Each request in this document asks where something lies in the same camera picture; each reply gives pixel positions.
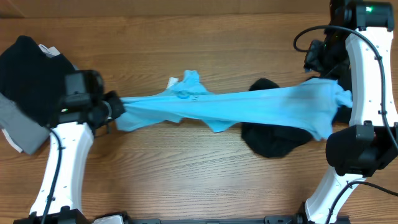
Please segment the light blue t-shirt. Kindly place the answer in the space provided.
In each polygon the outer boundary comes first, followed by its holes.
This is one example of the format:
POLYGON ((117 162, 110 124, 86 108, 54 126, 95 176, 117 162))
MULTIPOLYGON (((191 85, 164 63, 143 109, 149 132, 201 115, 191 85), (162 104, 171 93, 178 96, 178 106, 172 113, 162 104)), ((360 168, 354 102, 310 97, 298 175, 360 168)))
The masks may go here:
POLYGON ((291 87, 217 95, 201 84, 195 70, 186 70, 183 80, 170 78, 162 93, 121 101, 126 111, 116 119, 120 131, 189 118, 202 120, 215 133, 236 123, 271 124, 303 129, 316 140, 332 134, 339 107, 353 105, 351 92, 334 80, 313 78, 291 87))

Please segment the black garment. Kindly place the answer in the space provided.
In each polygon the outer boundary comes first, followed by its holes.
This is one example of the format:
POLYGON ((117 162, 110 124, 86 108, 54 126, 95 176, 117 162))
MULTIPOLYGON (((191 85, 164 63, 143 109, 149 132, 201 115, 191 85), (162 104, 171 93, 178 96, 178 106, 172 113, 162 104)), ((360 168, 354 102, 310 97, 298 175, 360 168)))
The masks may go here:
MULTIPOLYGON (((266 78, 258 79, 249 91, 279 88, 279 85, 266 78)), ((349 123, 352 109, 338 108, 332 123, 349 123)), ((266 158, 285 157, 296 147, 310 142, 312 135, 303 129, 269 124, 243 123, 241 138, 256 154, 266 158)))

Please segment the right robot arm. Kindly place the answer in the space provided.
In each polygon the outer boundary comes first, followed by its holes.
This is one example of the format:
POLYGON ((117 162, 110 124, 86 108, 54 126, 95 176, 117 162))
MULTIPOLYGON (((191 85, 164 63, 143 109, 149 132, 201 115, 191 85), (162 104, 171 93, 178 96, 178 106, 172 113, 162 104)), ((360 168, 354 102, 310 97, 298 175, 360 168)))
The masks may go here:
POLYGON ((350 79, 349 126, 326 142, 329 168, 313 195, 286 223, 348 223, 339 211, 353 190, 397 157, 397 111, 391 80, 394 10, 388 2, 330 2, 325 40, 305 51, 304 68, 350 79))

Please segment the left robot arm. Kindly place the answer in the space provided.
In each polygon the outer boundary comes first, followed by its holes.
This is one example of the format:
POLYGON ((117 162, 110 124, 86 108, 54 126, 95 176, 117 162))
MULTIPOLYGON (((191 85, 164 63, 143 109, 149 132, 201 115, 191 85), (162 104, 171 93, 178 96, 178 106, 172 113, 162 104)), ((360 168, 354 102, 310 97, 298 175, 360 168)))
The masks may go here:
POLYGON ((39 194, 25 223, 88 223, 81 193, 86 159, 95 132, 120 117, 124 106, 115 91, 104 91, 95 70, 77 70, 65 76, 59 110, 49 123, 50 151, 39 194))

